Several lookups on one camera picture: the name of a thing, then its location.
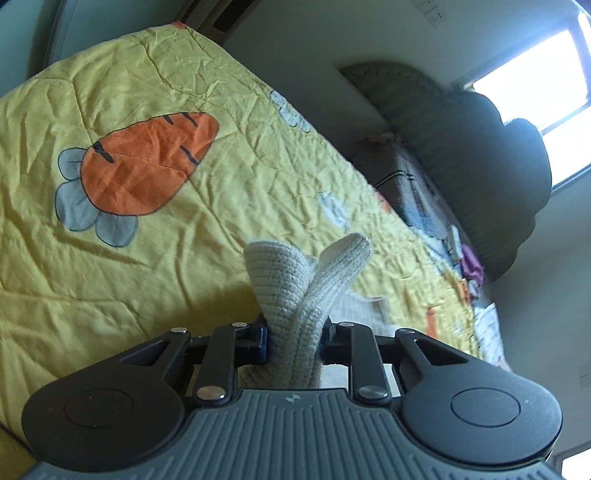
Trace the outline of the white knitted sweater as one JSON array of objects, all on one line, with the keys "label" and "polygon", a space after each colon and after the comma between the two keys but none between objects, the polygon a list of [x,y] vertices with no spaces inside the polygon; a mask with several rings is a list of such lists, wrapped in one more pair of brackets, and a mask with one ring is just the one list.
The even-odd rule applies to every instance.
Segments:
[{"label": "white knitted sweater", "polygon": [[369,239],[353,233],[317,257],[274,240],[249,243],[245,267],[269,324],[269,361],[238,371],[238,385],[260,389],[336,387],[345,376],[324,369],[318,357],[325,322],[351,321],[377,335],[393,336],[384,296],[363,297],[351,289],[372,255]]}]

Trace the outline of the purple garment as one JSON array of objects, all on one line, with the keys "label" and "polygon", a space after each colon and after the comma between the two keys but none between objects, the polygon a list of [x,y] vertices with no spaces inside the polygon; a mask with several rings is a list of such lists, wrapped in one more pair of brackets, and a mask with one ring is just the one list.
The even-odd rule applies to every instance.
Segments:
[{"label": "purple garment", "polygon": [[462,258],[460,265],[463,276],[468,281],[473,281],[478,287],[481,287],[485,280],[485,269],[483,265],[469,245],[463,244],[461,249]]}]

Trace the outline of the checked patterned pillow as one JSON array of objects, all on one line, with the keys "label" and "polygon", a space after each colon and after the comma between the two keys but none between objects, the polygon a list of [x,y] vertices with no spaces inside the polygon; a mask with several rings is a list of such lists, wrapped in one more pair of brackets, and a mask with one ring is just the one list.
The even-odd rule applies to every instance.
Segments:
[{"label": "checked patterned pillow", "polygon": [[351,162],[423,239],[432,257],[447,263],[466,281],[471,303],[478,308],[492,304],[486,275],[478,287],[462,273],[461,246],[467,244],[474,251],[472,242],[434,182],[401,141],[393,134],[370,137],[356,143]]}]

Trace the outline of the dark green padded headboard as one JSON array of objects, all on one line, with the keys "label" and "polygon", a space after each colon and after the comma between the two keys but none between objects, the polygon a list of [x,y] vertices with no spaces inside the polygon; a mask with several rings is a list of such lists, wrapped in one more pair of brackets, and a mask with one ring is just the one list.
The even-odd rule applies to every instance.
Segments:
[{"label": "dark green padded headboard", "polygon": [[400,135],[452,209],[495,281],[514,264],[552,190],[538,129],[505,123],[487,97],[449,90],[392,61],[342,67],[346,78]]}]

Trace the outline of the yellow carrot-print quilt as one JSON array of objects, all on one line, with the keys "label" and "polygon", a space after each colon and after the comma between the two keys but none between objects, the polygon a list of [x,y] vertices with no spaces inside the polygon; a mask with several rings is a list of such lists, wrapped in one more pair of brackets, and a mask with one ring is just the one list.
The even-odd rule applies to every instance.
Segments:
[{"label": "yellow carrot-print quilt", "polygon": [[185,326],[259,311],[245,245],[318,256],[351,232],[353,289],[470,354],[466,283],[328,140],[211,40],[150,28],[53,64],[1,100],[1,475],[33,465],[42,386]]}]

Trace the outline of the window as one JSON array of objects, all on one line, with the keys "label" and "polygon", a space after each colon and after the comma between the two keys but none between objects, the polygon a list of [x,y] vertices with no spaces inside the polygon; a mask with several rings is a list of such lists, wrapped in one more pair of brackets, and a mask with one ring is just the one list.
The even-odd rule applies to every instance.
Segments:
[{"label": "window", "polygon": [[531,46],[455,82],[491,100],[504,123],[542,136],[555,189],[590,171],[590,14],[581,11]]}]

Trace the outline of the glass wardrobe sliding door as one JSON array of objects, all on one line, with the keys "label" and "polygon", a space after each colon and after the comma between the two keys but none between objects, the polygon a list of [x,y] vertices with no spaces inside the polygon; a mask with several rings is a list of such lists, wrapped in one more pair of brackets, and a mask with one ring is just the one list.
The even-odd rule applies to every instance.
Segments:
[{"label": "glass wardrobe sliding door", "polygon": [[190,1],[3,1],[1,93],[98,43],[177,20],[190,6]]}]

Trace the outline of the gold tower air conditioner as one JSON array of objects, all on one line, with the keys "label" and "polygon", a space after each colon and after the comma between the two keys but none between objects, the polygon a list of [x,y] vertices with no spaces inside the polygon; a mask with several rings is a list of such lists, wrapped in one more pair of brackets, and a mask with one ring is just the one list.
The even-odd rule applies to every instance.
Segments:
[{"label": "gold tower air conditioner", "polygon": [[260,0],[189,1],[179,21],[222,46]]}]

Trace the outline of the white wall socket plate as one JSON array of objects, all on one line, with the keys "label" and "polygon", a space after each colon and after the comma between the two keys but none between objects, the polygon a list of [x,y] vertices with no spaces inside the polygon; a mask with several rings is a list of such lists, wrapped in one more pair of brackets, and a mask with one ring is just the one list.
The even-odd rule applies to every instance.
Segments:
[{"label": "white wall socket plate", "polygon": [[413,0],[413,4],[434,28],[447,21],[445,12],[436,0]]}]

